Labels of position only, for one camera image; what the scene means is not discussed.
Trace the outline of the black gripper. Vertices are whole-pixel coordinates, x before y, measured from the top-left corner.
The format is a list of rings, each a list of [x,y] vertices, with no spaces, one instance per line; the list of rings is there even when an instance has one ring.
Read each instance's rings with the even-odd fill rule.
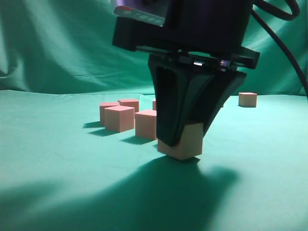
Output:
[[[252,0],[170,0],[163,26],[117,16],[112,44],[128,51],[168,54],[202,52],[255,69],[259,52],[242,46]],[[226,100],[244,83],[246,73],[218,71],[170,61],[151,54],[158,139],[175,146],[187,122],[207,133]]]

